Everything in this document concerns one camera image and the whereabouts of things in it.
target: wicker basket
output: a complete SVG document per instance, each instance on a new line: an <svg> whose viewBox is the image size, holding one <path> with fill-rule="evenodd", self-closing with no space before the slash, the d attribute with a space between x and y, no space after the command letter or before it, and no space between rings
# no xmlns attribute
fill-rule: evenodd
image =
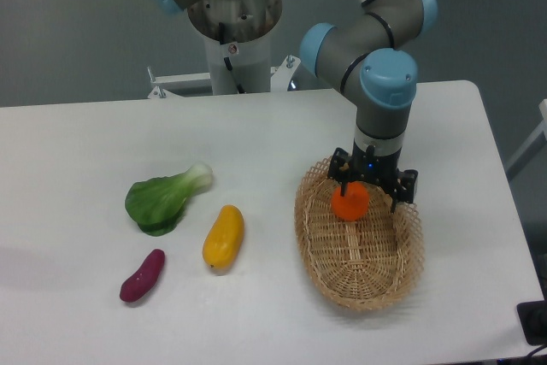
<svg viewBox="0 0 547 365"><path fill-rule="evenodd" d="M400 203L391 214L390 197L365 184L367 214L341 221L330 207L338 183L326 176L329 162L315 164L297 192L295 229L304 266L331 301L358 311L383 309L406 297L423 270L418 212L415 204Z"/></svg>

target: yellow squash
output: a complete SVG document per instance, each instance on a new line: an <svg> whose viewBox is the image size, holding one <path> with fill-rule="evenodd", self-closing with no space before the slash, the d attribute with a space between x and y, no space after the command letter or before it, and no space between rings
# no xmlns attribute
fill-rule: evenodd
<svg viewBox="0 0 547 365"><path fill-rule="evenodd" d="M233 205L225 205L203 243L203 260L211 268L230 267L238 256L243 236L241 211Z"/></svg>

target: bok choy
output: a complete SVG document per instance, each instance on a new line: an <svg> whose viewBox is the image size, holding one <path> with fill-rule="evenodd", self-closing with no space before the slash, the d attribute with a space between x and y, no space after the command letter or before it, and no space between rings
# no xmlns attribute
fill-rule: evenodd
<svg viewBox="0 0 547 365"><path fill-rule="evenodd" d="M126 196L126 211L144 233L158 237L172 232L186 202L212 183L213 170L198 162L184 173L133 184Z"/></svg>

